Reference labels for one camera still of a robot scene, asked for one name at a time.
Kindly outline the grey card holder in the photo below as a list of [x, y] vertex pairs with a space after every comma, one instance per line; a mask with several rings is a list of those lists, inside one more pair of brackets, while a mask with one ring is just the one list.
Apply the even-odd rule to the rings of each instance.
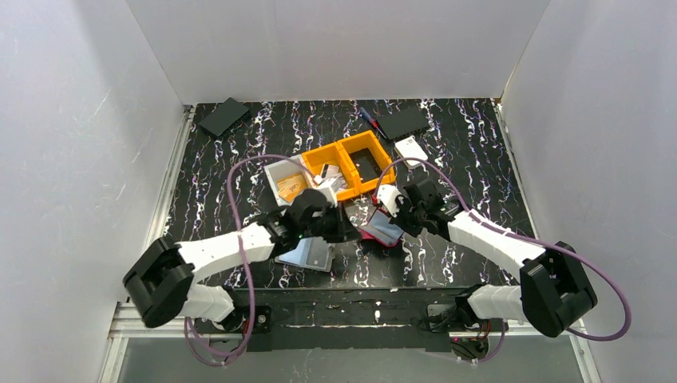
[[329, 272], [334, 259], [334, 245], [315, 237], [301, 239], [294, 250], [275, 257], [274, 261], [283, 265]]

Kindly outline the red card holder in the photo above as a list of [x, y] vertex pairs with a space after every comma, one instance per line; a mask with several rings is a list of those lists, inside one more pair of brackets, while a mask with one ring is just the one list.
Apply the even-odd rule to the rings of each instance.
[[394, 247], [404, 235], [404, 231], [379, 209], [374, 210], [366, 224], [358, 229], [364, 239], [373, 239], [385, 247]]

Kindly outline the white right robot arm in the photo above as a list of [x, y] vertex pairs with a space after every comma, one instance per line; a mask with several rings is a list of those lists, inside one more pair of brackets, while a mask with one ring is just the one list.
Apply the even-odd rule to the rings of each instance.
[[380, 186], [374, 200], [405, 233], [438, 235], [484, 256], [517, 280], [515, 286], [479, 284], [457, 295], [454, 313], [466, 324], [490, 319], [528, 322], [554, 338], [598, 303], [582, 263], [567, 254], [571, 248], [565, 243], [553, 250], [517, 239], [478, 212], [465, 210], [458, 198], [444, 200], [430, 181], [402, 190]]

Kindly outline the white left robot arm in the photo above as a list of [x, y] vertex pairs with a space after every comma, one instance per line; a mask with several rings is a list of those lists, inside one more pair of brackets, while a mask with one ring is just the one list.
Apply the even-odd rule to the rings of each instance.
[[168, 236], [155, 239], [122, 283], [148, 328], [176, 317], [223, 322], [236, 304], [223, 287], [205, 286], [204, 279], [275, 258], [294, 250], [303, 239], [316, 237], [326, 243], [347, 243], [361, 235], [342, 204], [307, 189], [292, 204], [261, 214], [238, 231], [187, 242]]

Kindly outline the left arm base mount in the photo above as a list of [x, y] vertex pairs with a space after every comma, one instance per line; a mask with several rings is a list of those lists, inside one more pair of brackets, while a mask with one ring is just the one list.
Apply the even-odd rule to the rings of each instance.
[[265, 334], [271, 331], [273, 324], [272, 307], [256, 306], [254, 319], [250, 319], [247, 306], [237, 306], [222, 322], [213, 322], [207, 319], [195, 319], [193, 327], [186, 326], [184, 332], [190, 336], [194, 334], [242, 334], [248, 327], [252, 327], [253, 334]]

